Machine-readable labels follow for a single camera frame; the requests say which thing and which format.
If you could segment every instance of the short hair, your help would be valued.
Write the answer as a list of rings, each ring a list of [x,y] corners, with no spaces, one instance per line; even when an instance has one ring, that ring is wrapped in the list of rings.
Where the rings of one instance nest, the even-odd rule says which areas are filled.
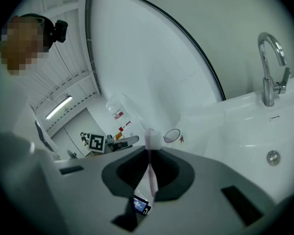
[[[47,47],[48,49],[46,51],[48,51],[53,42],[55,42],[55,28],[53,23],[51,22],[51,20],[49,18],[46,18],[44,16],[40,16],[38,14],[34,14],[34,13],[29,13],[29,14],[25,14],[20,16],[20,18],[24,18],[24,17],[34,17],[34,18],[42,18],[45,20],[44,22],[44,47]]]

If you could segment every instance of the fluorescent light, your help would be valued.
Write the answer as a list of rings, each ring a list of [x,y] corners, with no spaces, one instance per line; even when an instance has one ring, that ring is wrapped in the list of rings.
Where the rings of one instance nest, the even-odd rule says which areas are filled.
[[[57,107],[55,107],[47,116],[46,119],[50,119],[58,110],[60,110],[67,102],[72,99],[71,96],[68,96],[65,100],[63,100]]]

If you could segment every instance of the ceiling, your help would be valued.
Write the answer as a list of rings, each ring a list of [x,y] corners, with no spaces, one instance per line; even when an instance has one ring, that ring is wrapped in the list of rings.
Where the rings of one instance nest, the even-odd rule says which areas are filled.
[[[14,15],[37,13],[53,23],[68,23],[64,43],[56,42],[49,50],[43,65],[27,76],[15,79],[29,94],[29,103],[40,118],[44,129],[53,136],[87,103],[99,95],[95,70],[90,60],[85,31],[86,0],[23,0]],[[46,119],[68,95],[72,100],[50,119]]]

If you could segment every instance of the drain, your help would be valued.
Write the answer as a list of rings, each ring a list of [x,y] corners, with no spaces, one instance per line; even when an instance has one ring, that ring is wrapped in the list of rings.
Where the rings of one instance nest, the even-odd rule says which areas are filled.
[[[270,165],[274,166],[280,162],[281,156],[276,150],[272,150],[267,154],[267,161]]]

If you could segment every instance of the chrome faucet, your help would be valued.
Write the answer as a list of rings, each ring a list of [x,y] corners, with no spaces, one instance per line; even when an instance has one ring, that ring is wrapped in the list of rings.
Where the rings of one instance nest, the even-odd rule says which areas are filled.
[[[266,32],[260,33],[258,36],[258,48],[259,48],[259,53],[261,56],[261,61],[263,62],[264,72],[265,72],[265,77],[263,79],[264,93],[265,93],[264,104],[270,107],[274,105],[274,100],[273,100],[274,94],[285,93],[286,85],[291,75],[291,69],[289,67],[286,67],[282,81],[278,83],[273,83],[273,79],[270,76],[270,69],[269,69],[268,59],[267,59],[266,50],[265,50],[265,41],[267,41],[273,48],[276,54],[276,57],[278,58],[280,66],[287,65],[288,62],[286,61],[283,48],[279,44],[278,40],[276,40],[276,38],[270,35],[269,33],[266,33]]]

